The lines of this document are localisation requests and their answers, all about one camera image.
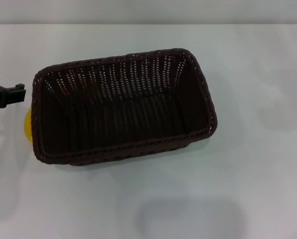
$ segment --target rectangular basket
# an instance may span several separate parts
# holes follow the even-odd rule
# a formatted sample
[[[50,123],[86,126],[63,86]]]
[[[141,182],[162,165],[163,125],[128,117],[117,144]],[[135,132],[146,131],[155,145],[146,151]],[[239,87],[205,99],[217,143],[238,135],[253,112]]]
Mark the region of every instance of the rectangular basket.
[[[81,166],[186,147],[217,117],[195,57],[171,49],[41,70],[31,127],[40,161]]]

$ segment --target yellow ball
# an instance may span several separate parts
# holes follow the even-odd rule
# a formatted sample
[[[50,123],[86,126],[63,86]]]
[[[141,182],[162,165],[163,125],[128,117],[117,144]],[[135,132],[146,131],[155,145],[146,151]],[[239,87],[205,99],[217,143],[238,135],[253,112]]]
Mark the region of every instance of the yellow ball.
[[[32,142],[32,132],[31,132],[31,107],[24,118],[24,133],[30,142]]]

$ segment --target white backdrop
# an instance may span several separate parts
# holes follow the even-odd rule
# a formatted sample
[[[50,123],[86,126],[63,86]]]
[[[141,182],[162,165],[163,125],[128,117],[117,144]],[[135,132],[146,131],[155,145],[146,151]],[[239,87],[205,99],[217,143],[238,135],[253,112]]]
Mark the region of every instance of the white backdrop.
[[[0,0],[0,23],[297,23],[297,0]]]

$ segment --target basket rim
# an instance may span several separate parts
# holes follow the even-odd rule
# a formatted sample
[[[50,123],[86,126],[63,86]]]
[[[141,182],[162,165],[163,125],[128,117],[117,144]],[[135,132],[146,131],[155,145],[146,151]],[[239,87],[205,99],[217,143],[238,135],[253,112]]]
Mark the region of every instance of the basket rim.
[[[93,149],[77,151],[77,152],[52,154],[52,153],[48,153],[45,150],[43,146],[43,135],[41,132],[41,126],[39,125],[40,124],[39,119],[41,117],[42,112],[41,112],[41,109],[40,111],[36,112],[36,108],[40,108],[39,106],[41,105],[41,89],[44,83],[44,76],[46,74],[53,71],[69,70],[69,69],[79,68],[79,67],[99,66],[104,64],[107,65],[107,64],[124,63],[124,62],[137,61],[137,60],[154,59],[162,56],[183,56],[187,60],[187,63],[193,67],[195,77],[198,79],[197,82],[199,84],[199,89],[202,91],[202,95],[204,96],[204,98],[202,97],[201,100],[203,101],[206,100],[205,105],[206,105],[207,118],[210,119],[210,122],[204,128],[192,131],[190,133],[178,134],[175,136],[149,138],[149,139],[136,141],[136,142],[127,142],[127,143],[122,143],[117,145],[101,146],[101,147],[96,147]],[[215,107],[211,100],[206,79],[200,69],[200,66],[196,58],[194,57],[194,55],[190,51],[182,48],[155,50],[155,51],[141,52],[141,53],[131,53],[124,56],[73,61],[73,62],[58,64],[58,65],[48,66],[40,70],[34,77],[31,107],[32,107],[31,127],[32,127],[32,136],[33,136],[33,149],[34,149],[35,155],[41,161],[46,159],[52,159],[53,161],[57,160],[57,162],[62,162],[62,161],[68,161],[69,158],[71,160],[74,160],[75,158],[78,158],[80,156],[85,156],[85,155],[91,156],[91,155],[96,155],[98,153],[107,152],[107,151],[109,152],[119,151],[119,150],[124,150],[125,148],[141,147],[144,145],[159,144],[162,142],[174,142],[177,140],[185,140],[185,139],[188,142],[194,142],[196,141],[197,138],[204,139],[204,138],[210,137],[216,131],[217,124],[218,124]]]

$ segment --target wicker basket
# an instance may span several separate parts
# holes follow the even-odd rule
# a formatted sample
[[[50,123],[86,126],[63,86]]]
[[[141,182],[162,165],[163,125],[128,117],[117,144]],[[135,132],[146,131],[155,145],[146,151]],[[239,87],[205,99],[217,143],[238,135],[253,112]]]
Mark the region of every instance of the wicker basket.
[[[186,147],[217,118],[195,57],[171,49],[41,70],[31,125],[40,161],[80,166]]]

